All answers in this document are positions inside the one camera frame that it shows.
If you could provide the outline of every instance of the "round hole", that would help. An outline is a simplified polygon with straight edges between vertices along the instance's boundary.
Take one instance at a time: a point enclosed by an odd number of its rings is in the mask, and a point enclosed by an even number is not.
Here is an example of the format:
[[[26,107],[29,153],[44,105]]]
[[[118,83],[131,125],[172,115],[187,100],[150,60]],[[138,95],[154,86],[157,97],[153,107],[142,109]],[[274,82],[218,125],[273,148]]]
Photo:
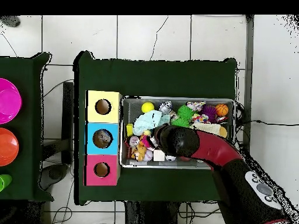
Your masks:
[[[108,100],[101,99],[96,102],[95,109],[98,114],[106,115],[111,111],[111,104]]]
[[[110,168],[106,162],[97,163],[93,170],[95,174],[101,178],[106,177],[110,172]]]
[[[100,149],[108,148],[112,140],[112,134],[106,129],[97,130],[92,137],[93,143]]]

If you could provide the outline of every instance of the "green table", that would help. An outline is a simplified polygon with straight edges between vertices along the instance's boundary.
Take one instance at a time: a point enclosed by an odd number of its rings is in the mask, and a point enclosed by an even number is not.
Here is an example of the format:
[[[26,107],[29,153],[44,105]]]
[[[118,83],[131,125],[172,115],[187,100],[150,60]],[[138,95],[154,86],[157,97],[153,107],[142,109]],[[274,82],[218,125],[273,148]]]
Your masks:
[[[125,61],[97,60],[87,51],[74,61],[75,202],[219,200],[211,171],[121,168],[117,186],[84,186],[85,91],[120,92],[123,96],[170,96],[235,99],[236,60]]]
[[[12,131],[19,141],[19,153],[0,174],[13,177],[9,187],[0,192],[0,200],[50,201],[52,197],[38,185],[41,145],[41,72],[50,54],[37,54],[33,58],[0,57],[0,78],[11,81],[22,97],[22,108],[10,122],[0,125]]]

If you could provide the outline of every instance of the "orange basketball toy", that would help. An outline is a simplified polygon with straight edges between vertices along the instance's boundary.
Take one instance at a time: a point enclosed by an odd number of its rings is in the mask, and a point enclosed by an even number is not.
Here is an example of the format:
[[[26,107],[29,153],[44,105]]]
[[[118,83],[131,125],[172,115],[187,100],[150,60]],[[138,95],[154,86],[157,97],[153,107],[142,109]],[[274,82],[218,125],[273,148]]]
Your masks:
[[[228,113],[228,107],[225,104],[218,104],[216,105],[216,113],[219,117],[223,117]]]

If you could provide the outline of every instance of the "green fuzzy ball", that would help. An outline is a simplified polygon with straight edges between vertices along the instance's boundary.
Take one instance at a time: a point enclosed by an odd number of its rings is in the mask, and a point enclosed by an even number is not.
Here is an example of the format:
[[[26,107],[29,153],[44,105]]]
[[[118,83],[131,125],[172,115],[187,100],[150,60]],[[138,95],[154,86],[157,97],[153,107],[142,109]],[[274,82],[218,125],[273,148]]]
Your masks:
[[[196,113],[192,111],[188,106],[182,105],[178,110],[178,115],[184,120],[190,121],[192,119],[193,114]]]
[[[181,126],[181,127],[189,127],[189,122],[188,122],[188,120],[185,120],[185,119],[183,119],[183,118],[178,118],[178,119],[176,119],[175,121],[173,121],[172,123],[171,123],[172,125],[177,125],[177,126]]]

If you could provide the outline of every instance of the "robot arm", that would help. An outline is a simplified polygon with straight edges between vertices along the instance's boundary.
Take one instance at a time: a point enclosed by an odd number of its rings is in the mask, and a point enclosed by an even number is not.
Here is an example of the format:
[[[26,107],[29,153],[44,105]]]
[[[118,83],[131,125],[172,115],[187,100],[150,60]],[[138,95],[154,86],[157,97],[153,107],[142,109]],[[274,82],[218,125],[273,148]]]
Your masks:
[[[226,224],[283,224],[287,222],[272,189],[252,171],[225,139],[190,128],[163,125],[155,130],[167,155],[205,161],[221,198]]]

